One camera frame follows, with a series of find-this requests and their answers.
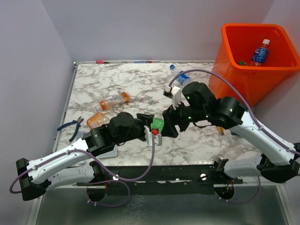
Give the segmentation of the green plastic bottle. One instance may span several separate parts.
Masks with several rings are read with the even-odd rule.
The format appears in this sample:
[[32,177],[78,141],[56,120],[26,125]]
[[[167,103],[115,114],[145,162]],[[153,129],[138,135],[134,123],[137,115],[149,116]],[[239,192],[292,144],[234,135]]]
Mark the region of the green plastic bottle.
[[151,129],[157,130],[159,133],[162,132],[162,129],[164,127],[164,120],[161,118],[153,118],[153,121],[150,125]]

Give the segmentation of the green cap tea bottle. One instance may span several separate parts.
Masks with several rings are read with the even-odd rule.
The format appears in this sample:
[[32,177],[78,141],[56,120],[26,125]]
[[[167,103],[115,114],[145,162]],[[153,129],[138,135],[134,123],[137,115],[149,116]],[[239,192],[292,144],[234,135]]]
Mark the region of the green cap tea bottle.
[[237,64],[240,66],[246,66],[246,63],[244,61],[239,61]]

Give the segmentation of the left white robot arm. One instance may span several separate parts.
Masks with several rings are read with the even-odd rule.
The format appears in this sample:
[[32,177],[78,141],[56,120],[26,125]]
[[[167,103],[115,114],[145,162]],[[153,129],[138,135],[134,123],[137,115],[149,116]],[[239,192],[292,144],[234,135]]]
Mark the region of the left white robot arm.
[[135,119],[127,112],[113,117],[108,124],[93,128],[83,138],[46,157],[28,161],[24,158],[16,162],[21,189],[18,191],[24,201],[36,199],[47,190],[71,183],[98,185],[106,171],[113,181],[137,181],[150,170],[137,178],[123,178],[111,172],[97,156],[110,152],[117,144],[139,139],[154,148],[162,144],[158,129],[152,129],[153,115],[137,114]]

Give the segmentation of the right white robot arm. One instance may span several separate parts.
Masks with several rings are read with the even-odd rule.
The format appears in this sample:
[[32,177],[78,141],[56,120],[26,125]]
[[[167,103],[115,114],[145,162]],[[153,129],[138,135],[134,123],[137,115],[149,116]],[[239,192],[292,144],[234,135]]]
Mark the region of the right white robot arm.
[[218,182],[226,183],[240,176],[263,176],[269,181],[284,183],[298,175],[299,143],[287,142],[260,125],[235,98],[216,99],[207,85],[199,82],[192,82],[182,90],[166,86],[164,95],[172,99],[172,105],[162,113],[162,136],[176,138],[189,124],[206,120],[246,139],[261,152],[254,158],[222,160],[215,172]]

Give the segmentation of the large orange label bottle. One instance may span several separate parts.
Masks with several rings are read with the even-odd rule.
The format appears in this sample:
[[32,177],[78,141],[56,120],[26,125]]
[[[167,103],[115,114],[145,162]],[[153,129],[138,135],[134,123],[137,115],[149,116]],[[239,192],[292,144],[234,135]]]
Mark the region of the large orange label bottle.
[[100,127],[104,124],[107,124],[109,122],[109,119],[101,112],[97,112],[91,117],[87,119],[87,126],[90,129]]

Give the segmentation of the small blue label bottle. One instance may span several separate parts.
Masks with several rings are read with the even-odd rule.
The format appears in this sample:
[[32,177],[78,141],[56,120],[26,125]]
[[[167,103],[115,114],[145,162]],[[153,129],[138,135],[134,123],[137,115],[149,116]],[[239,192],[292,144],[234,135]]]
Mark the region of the small blue label bottle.
[[265,60],[269,52],[269,44],[270,44],[269,39],[264,39],[262,41],[261,46],[255,49],[249,66],[258,67],[265,63]]

